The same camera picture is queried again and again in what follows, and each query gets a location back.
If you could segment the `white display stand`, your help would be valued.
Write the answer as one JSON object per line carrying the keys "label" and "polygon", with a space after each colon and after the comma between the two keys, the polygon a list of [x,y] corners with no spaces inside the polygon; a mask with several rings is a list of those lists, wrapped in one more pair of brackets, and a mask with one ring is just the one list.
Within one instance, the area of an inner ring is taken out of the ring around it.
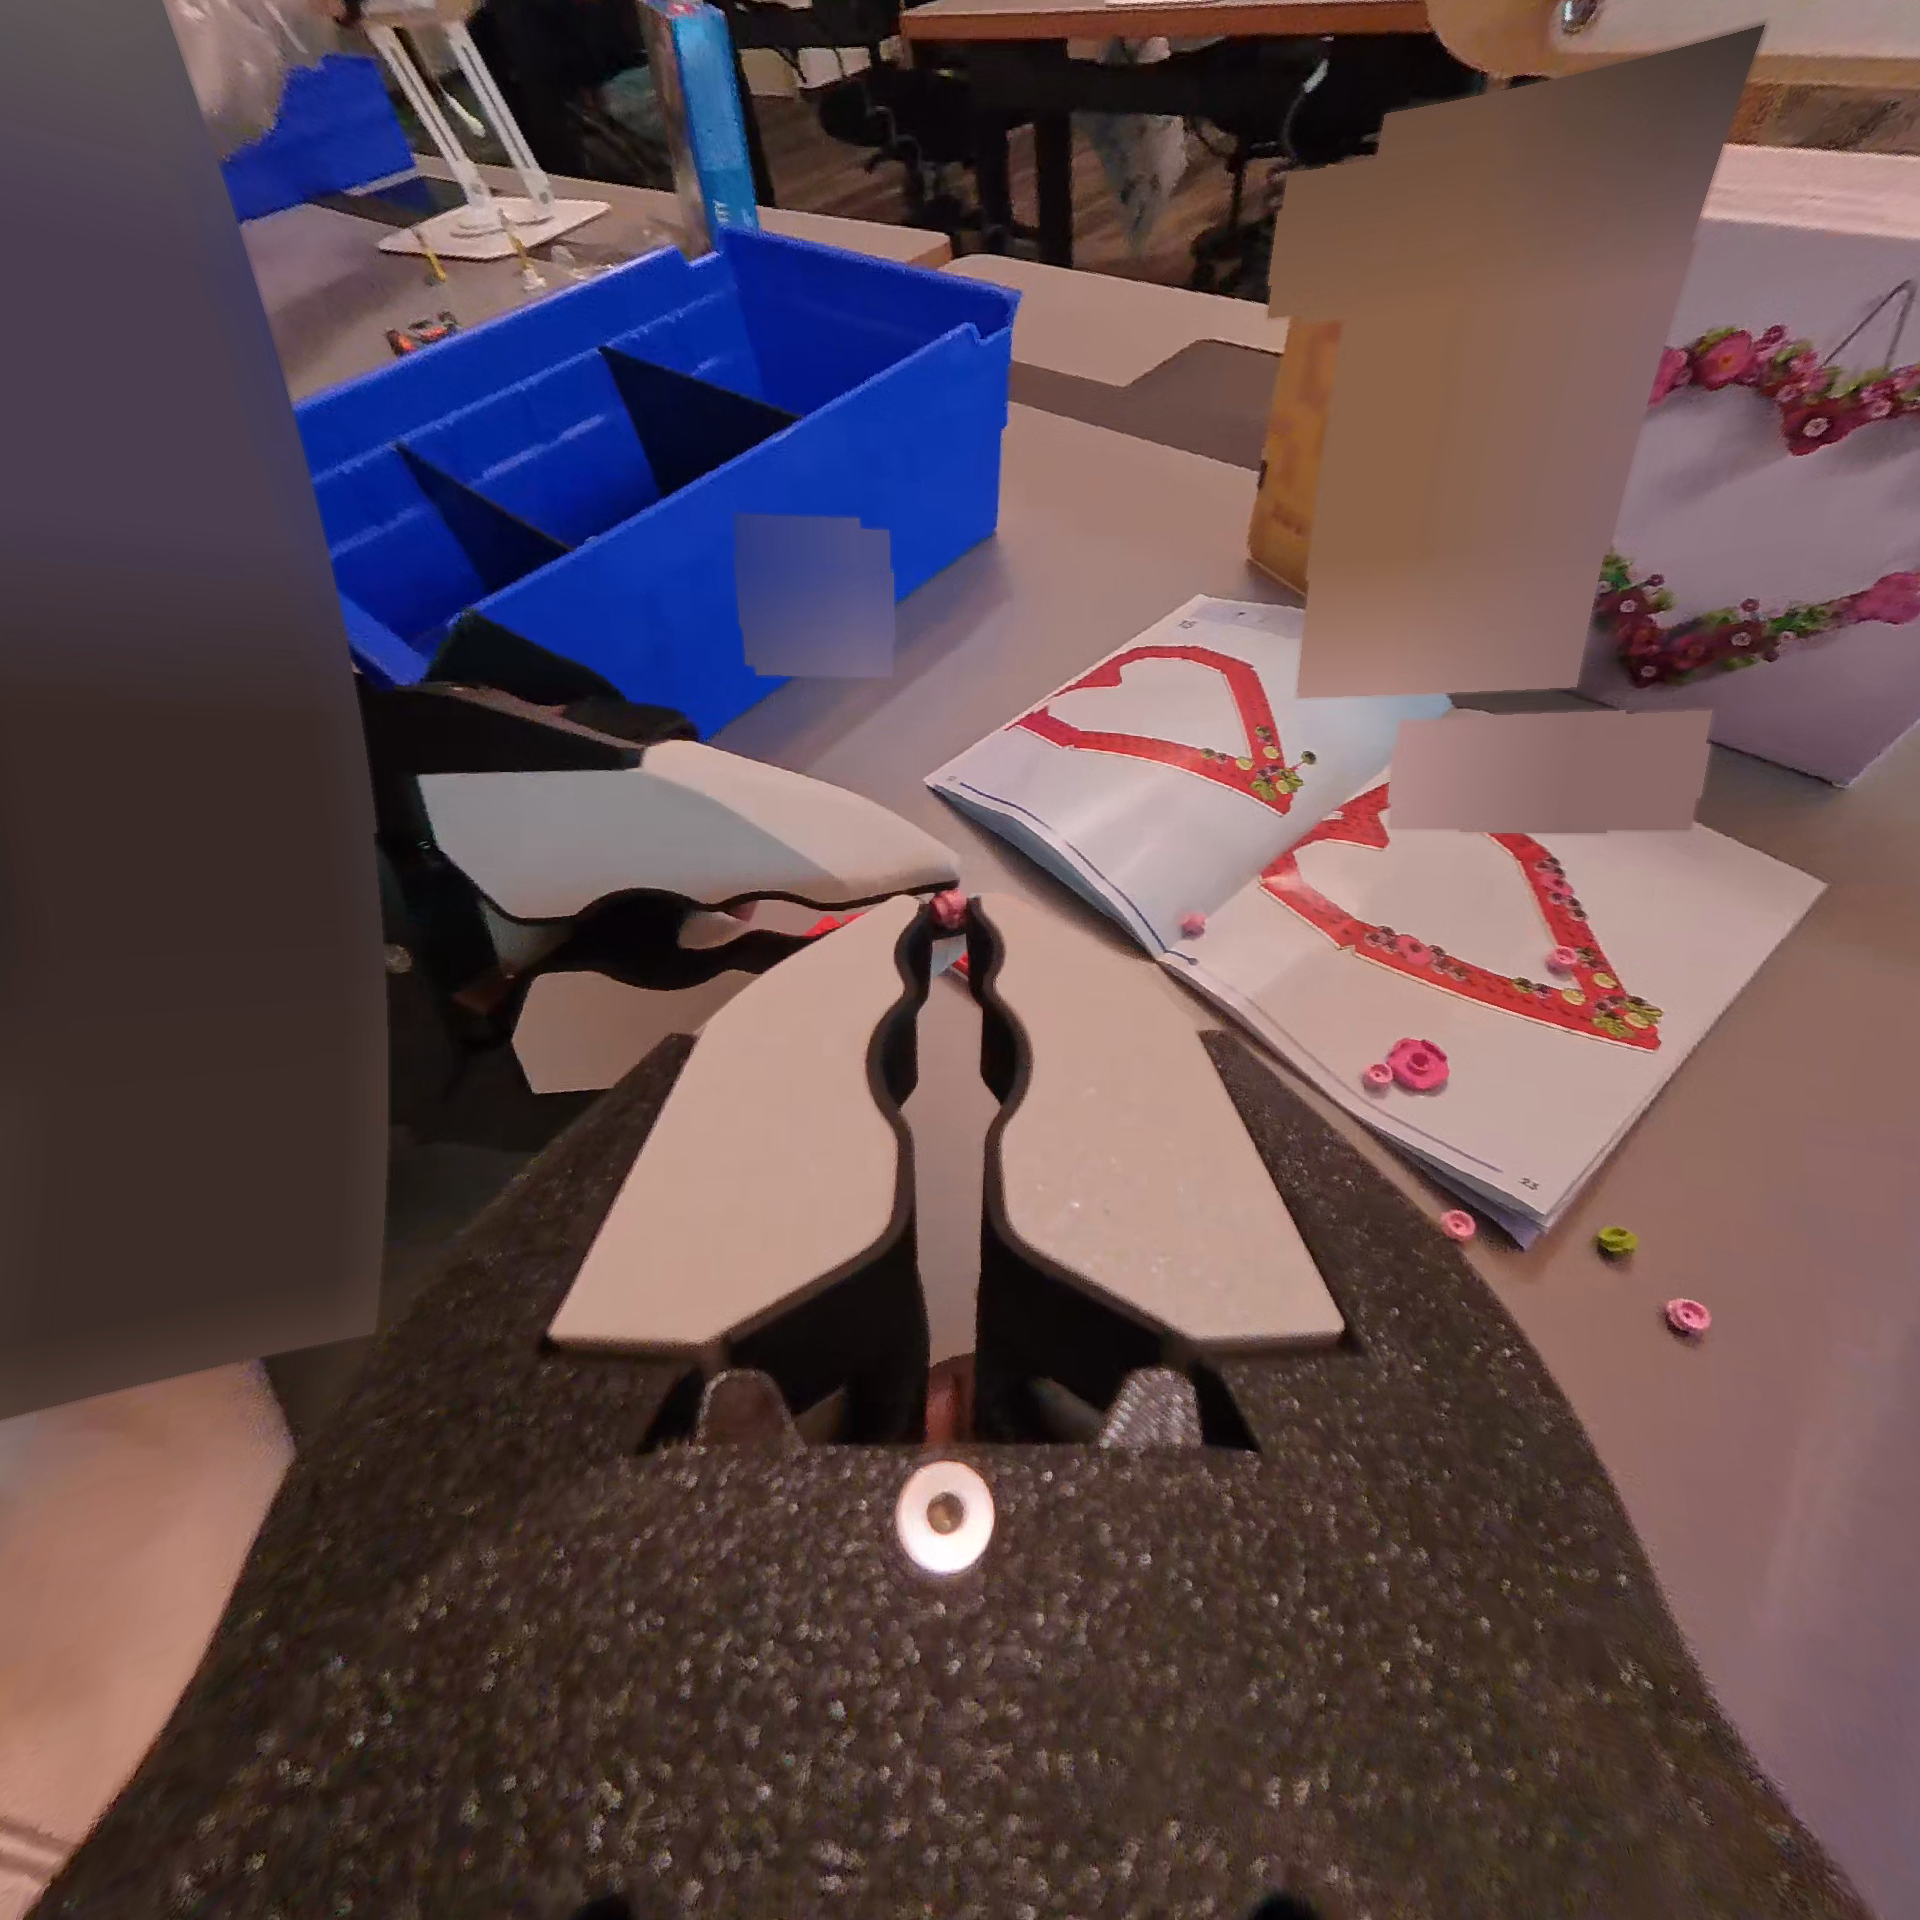
{"label": "white display stand", "polygon": [[[458,192],[449,207],[432,211],[412,228],[412,237],[396,235],[380,246],[386,251],[413,251],[436,259],[516,259],[527,276],[538,276],[532,266],[534,250],[600,221],[611,205],[596,197],[557,196],[472,40],[468,20],[473,10],[470,2],[366,2],[359,5],[357,28],[413,110],[447,184]],[[412,49],[412,37],[420,34],[444,40],[478,105],[478,126],[492,132],[517,179],[514,190],[495,194],[468,154],[444,110],[441,83],[425,76]]]}

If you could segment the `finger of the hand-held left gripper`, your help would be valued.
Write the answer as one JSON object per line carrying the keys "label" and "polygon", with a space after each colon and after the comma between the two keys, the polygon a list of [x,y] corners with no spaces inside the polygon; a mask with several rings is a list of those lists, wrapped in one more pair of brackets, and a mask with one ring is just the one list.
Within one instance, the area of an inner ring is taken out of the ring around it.
{"label": "finger of the hand-held left gripper", "polygon": [[702,908],[935,893],[954,854],[869,798],[692,740],[617,770],[425,774],[438,850],[516,921],[619,893]]}
{"label": "finger of the hand-held left gripper", "polygon": [[534,977],[514,1052],[534,1092],[602,1092],[655,1042],[695,1038],[719,1022],[717,1073],[735,1094],[864,1092],[915,1058],[920,900],[892,895],[856,923],[810,942],[837,908],[769,908],[762,918],[694,913],[672,959],[714,965],[689,985],[617,977],[611,962]]}

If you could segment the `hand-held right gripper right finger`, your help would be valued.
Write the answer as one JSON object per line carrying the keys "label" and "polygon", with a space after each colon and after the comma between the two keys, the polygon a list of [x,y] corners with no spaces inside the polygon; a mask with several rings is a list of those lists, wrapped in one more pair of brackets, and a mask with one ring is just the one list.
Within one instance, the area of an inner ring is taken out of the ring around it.
{"label": "hand-held right gripper right finger", "polygon": [[1011,893],[969,901],[982,1195],[1009,1250],[1206,1357],[1329,1347],[1341,1310],[1157,972]]}

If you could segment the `blue cardboard box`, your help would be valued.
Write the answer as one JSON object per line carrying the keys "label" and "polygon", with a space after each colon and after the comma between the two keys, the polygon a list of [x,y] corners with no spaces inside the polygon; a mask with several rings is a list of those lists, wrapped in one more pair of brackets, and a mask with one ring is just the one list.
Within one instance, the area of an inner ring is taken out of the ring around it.
{"label": "blue cardboard box", "polygon": [[726,14],[698,2],[637,2],[648,71],[682,218],[682,251],[703,257],[727,228],[757,228],[753,146]]}

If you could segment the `grey desk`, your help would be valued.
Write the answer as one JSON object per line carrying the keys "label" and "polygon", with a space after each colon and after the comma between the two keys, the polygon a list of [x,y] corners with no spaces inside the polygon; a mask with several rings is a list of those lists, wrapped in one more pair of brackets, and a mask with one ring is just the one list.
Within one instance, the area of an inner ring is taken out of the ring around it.
{"label": "grey desk", "polygon": [[[723,750],[859,792],[1135,948],[923,776],[1245,564],[1254,473],[1029,398],[996,538],[915,589],[888,681],[789,683]],[[1882,1915],[1915,1915],[1915,737],[1836,789],[1715,752],[1697,818],[1826,883],[1553,1234],[1467,1245],[1593,1442],[1711,1691]],[[1603,1260],[1600,1227],[1638,1252]],[[1669,1298],[1710,1308],[1700,1340]]]}
{"label": "grey desk", "polygon": [[[652,237],[675,235],[679,205],[672,190],[557,178],[561,199],[600,199],[608,211],[573,237],[627,255]],[[939,270],[952,259],[945,235],[920,228],[763,205],[759,225],[788,237]],[[373,221],[336,207],[304,204],[243,221],[252,276],[266,310],[290,398],[301,399],[393,360],[386,333],[440,311],[462,326],[486,324],[530,299],[517,268],[449,259],[445,284],[427,284],[422,257],[377,250]]]}

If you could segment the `white product box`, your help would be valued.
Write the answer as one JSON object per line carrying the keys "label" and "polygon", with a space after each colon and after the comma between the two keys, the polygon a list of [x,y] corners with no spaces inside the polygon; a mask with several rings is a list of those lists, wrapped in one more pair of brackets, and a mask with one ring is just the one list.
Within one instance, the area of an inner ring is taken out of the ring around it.
{"label": "white product box", "polygon": [[1918,157],[1728,146],[1575,689],[1850,785],[1918,714]]}

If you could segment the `blue plastic bin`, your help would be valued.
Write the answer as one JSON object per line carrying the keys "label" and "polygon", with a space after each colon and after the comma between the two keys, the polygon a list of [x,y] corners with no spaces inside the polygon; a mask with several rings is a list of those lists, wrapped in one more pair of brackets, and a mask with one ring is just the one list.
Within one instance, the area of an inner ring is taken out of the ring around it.
{"label": "blue plastic bin", "polygon": [[884,536],[895,600],[996,536],[1017,299],[732,228],[297,399],[356,664],[420,681],[472,614],[721,729],[781,683],[742,517]]}
{"label": "blue plastic bin", "polygon": [[328,53],[285,76],[271,128],[221,159],[242,224],[415,168],[380,59]]}

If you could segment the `person's light clothing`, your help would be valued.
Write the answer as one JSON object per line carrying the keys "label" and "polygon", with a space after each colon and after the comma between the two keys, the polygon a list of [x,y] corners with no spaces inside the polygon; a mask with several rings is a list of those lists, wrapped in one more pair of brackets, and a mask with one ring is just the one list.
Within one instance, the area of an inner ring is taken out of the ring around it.
{"label": "person's light clothing", "polygon": [[157,1740],[292,1457],[257,1360],[1,1422],[5,1917]]}

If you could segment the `brown wooden table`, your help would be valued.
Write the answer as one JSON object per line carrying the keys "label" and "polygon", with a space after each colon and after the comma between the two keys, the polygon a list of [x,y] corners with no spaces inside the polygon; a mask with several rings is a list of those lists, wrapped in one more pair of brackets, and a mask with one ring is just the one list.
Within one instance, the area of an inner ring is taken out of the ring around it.
{"label": "brown wooden table", "polygon": [[1073,266],[1078,114],[1172,116],[1256,132],[1259,156],[1318,163],[1361,151],[1381,116],[1458,98],[1475,74],[1417,2],[935,2],[903,8],[913,45],[962,45],[974,116],[1029,124],[1036,250]]}

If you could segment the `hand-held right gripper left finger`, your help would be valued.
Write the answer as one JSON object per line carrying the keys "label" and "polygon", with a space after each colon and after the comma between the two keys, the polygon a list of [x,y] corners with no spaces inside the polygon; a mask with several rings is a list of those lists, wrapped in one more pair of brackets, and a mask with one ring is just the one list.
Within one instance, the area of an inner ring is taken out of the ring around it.
{"label": "hand-held right gripper left finger", "polygon": [[901,1103],[930,963],[930,909],[885,900],[706,1022],[545,1327],[554,1347],[719,1365],[869,1280],[923,1320]]}

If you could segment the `instruction booklet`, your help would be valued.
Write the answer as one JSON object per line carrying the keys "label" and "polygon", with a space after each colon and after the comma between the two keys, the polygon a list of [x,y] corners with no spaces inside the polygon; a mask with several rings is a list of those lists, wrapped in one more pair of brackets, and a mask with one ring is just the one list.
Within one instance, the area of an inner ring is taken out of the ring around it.
{"label": "instruction booklet", "polygon": [[[925,783],[1528,1244],[1822,881],[1702,826],[1408,828],[1397,731],[1452,703],[1301,697],[1301,621],[1192,596]],[[1182,940],[1190,909],[1207,929]],[[1447,1054],[1447,1084],[1367,1092],[1404,1038]]]}

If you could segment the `beige round object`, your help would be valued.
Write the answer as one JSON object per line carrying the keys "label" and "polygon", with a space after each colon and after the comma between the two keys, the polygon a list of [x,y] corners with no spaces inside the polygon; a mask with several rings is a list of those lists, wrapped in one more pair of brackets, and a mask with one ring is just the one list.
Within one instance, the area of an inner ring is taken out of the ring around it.
{"label": "beige round object", "polygon": [[1769,2],[1426,2],[1456,59],[1494,80],[1561,78],[1762,30]]}

